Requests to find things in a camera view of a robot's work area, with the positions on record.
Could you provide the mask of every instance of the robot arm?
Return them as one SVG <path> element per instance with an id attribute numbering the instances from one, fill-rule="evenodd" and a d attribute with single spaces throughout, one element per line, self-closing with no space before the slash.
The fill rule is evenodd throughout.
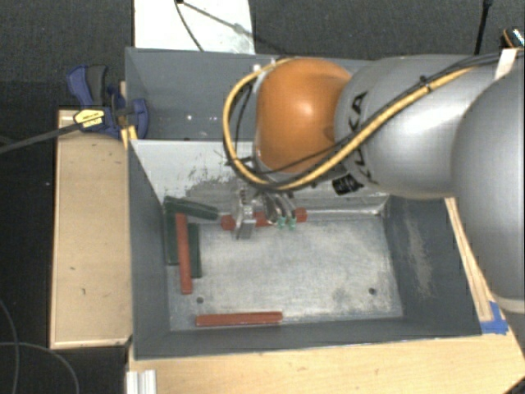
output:
<path id="1" fill-rule="evenodd" d="M 265 193 L 332 180 L 339 194 L 365 186 L 456 197 L 500 306 L 525 314 L 523 51 L 496 80 L 498 60 L 398 57 L 353 77 L 329 62 L 281 60 L 244 78 L 226 100 L 226 155 Z M 250 167 L 236 156 L 229 120 L 236 92 L 262 73 Z"/>

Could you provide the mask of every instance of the blue tape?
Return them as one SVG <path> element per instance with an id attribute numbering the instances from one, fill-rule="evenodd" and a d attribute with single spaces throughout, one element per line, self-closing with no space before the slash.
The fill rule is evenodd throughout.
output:
<path id="1" fill-rule="evenodd" d="M 480 323 L 483 334 L 507 334 L 509 331 L 509 325 L 504 319 L 501 318 L 500 307 L 492 300 L 489 301 L 489 304 L 491 306 L 492 316 L 494 319 L 492 319 L 492 321 Z"/>

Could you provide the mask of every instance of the wooden table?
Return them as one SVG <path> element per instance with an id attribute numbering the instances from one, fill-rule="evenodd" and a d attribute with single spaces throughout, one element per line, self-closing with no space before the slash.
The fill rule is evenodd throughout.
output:
<path id="1" fill-rule="evenodd" d="M 71 123 L 60 113 L 60 125 Z M 102 135 L 63 136 L 57 194 L 50 345 L 122 345 L 130 337 L 130 246 L 126 156 Z M 491 294 L 446 200 L 481 321 Z M 155 369 L 163 393 L 502 393 L 525 376 L 525 359 L 506 335 L 407 341 L 315 350 L 135 361 Z"/>

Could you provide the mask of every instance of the white paper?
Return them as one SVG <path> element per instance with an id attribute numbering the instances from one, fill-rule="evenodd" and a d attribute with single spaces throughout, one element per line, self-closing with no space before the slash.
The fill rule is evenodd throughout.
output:
<path id="1" fill-rule="evenodd" d="M 204 51 L 254 54 L 248 0 L 185 2 L 210 15 L 179 5 Z M 180 21 L 173 0 L 135 0 L 135 47 L 198 51 Z"/>

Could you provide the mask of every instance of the yellow cable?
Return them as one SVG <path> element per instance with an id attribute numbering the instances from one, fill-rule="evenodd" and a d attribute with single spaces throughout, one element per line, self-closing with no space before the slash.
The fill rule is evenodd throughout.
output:
<path id="1" fill-rule="evenodd" d="M 281 64 L 284 64 L 288 62 L 290 58 L 286 58 L 283 60 L 279 60 L 278 62 L 274 62 L 271 64 L 267 64 L 266 66 L 262 67 L 261 69 L 254 71 L 253 73 L 250 73 L 249 75 L 243 77 L 241 80 L 237 82 L 237 84 L 233 87 L 231 92 L 228 94 L 228 97 L 226 98 L 226 101 L 224 103 L 224 109 L 222 110 L 222 132 L 224 134 L 224 143 L 226 145 L 226 150 L 228 151 L 228 154 L 231 156 L 232 162 L 235 164 L 237 169 L 246 177 L 248 177 L 251 181 L 257 183 L 257 184 L 270 184 L 270 181 L 264 180 L 262 178 L 259 178 L 258 176 L 254 175 L 252 172 L 249 171 L 247 167 L 244 166 L 244 164 L 239 160 L 237 157 L 237 153 L 235 151 L 235 148 L 233 146 L 233 143 L 231 142 L 231 133 L 230 133 L 230 110 L 231 110 L 231 104 L 233 103 L 235 96 L 240 92 L 240 90 L 250 81 L 255 79 L 256 77 L 259 77 L 262 73 L 265 71 L 269 71 L 274 69 L 277 66 L 280 66 Z"/>
<path id="2" fill-rule="evenodd" d="M 233 147 L 233 144 L 231 142 L 231 133 L 230 133 L 230 110 L 231 110 L 231 104 L 233 103 L 233 100 L 235 96 L 239 93 L 239 91 L 242 89 L 244 85 L 249 83 L 254 78 L 260 76 L 264 71 L 271 70 L 280 64 L 283 64 L 285 62 L 288 62 L 290 59 L 280 60 L 279 62 L 269 64 L 265 67 L 263 67 L 259 71 L 255 71 L 254 73 L 251 73 L 241 79 L 232 89 L 228 97 L 226 98 L 226 102 L 224 105 L 223 110 L 223 117 L 222 117 L 222 126 L 223 126 L 223 132 L 224 132 L 224 141 L 226 144 L 226 150 L 228 151 L 228 154 L 230 155 L 232 162 L 235 164 L 235 166 L 238 168 L 240 173 L 242 173 L 246 178 L 249 178 L 252 182 L 256 184 L 261 185 L 270 185 L 275 184 L 272 181 L 265 180 L 259 176 L 254 175 L 248 168 L 244 166 L 244 164 L 237 158 L 237 153 Z M 370 137 L 371 134 L 376 132 L 385 122 L 390 120 L 394 115 L 401 112 L 403 109 L 405 109 L 408 105 L 416 102 L 432 90 L 438 89 L 443 85 L 446 85 L 447 83 L 451 82 L 452 80 L 462 76 L 463 74 L 467 73 L 468 71 L 472 70 L 473 67 L 464 68 L 462 70 L 454 71 L 452 73 L 449 73 L 446 76 L 442 76 L 439 79 L 436 79 L 428 84 L 428 86 L 424 86 L 422 88 L 419 88 L 412 92 L 411 94 L 405 96 L 400 101 L 392 105 L 391 107 L 387 108 L 385 111 L 383 111 L 381 114 L 379 114 L 370 124 L 368 124 L 365 128 L 363 128 L 349 143 L 347 143 L 339 152 L 337 152 L 332 158 L 321 164 L 320 166 L 316 167 L 313 171 L 311 171 L 308 175 L 304 176 L 303 178 L 299 178 L 298 180 L 291 182 L 290 184 L 285 184 L 283 186 L 278 186 L 277 190 L 293 190 L 294 188 L 304 186 L 307 184 L 310 184 L 314 182 L 318 177 L 322 176 L 326 172 L 330 171 L 333 167 L 335 167 L 338 163 L 340 163 L 344 158 L 349 156 L 356 148 L 361 145 L 368 137 Z"/>

